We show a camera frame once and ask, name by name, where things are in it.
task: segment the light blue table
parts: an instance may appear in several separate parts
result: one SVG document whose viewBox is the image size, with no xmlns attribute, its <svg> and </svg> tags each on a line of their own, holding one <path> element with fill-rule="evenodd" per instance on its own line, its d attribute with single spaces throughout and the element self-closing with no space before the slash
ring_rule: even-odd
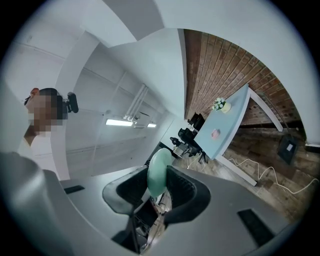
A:
<svg viewBox="0 0 320 256">
<path fill-rule="evenodd" d="M 209 158 L 212 160 L 217 159 L 247 182 L 255 186 L 257 182 L 252 177 L 223 157 L 223 153 L 228 148 L 241 124 L 250 98 L 252 98 L 262 108 L 276 128 L 282 132 L 283 127 L 272 110 L 253 90 L 249 88 L 248 84 L 245 84 L 226 99 L 226 101 L 232 105 L 231 109 L 227 113 L 223 113 L 220 110 L 211 111 L 194 140 Z M 219 137 L 216 139 L 211 138 L 211 133 L 214 129 L 220 132 Z"/>
</svg>

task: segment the white wall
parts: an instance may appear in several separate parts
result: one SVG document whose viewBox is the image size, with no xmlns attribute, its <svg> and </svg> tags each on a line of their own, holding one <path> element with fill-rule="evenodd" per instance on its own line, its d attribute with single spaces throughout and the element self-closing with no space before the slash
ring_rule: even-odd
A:
<svg viewBox="0 0 320 256">
<path fill-rule="evenodd" d="M 105 46 L 100 44 L 93 51 L 74 88 L 79 112 L 70 115 L 66 125 L 66 157 L 71 178 L 114 172 L 137 162 L 144 164 L 141 158 L 137 159 L 140 157 L 137 152 L 156 129 L 105 125 L 107 118 L 122 118 L 141 84 L 108 55 Z M 150 93 L 139 110 L 150 115 L 155 123 L 165 111 Z"/>
<path fill-rule="evenodd" d="M 175 137 L 175 138 L 179 139 L 180 142 L 182 142 L 182 140 L 178 136 L 178 132 L 181 128 L 185 129 L 185 128 L 189 128 L 189 127 L 190 127 L 190 125 L 188 124 L 188 122 L 186 120 L 181 120 L 180 118 L 175 116 L 170 127 L 168 128 L 168 130 L 165 132 L 164 136 L 162 137 L 161 142 L 164 145 L 166 145 L 168 148 L 174 150 L 174 145 L 172 144 L 170 137 Z"/>
<path fill-rule="evenodd" d="M 164 137 L 175 117 L 176 116 L 174 114 L 165 111 L 161 116 L 161 119 L 158 121 L 156 128 L 146 130 L 148 136 L 143 139 L 140 149 L 135 152 L 136 155 L 134 163 L 136 166 L 143 165 L 147 161 L 151 153 Z"/>
<path fill-rule="evenodd" d="M 138 42 L 114 46 L 107 51 L 145 83 L 167 110 L 182 119 L 187 84 L 184 44 L 184 35 L 177 29 L 161 29 Z"/>
</svg>

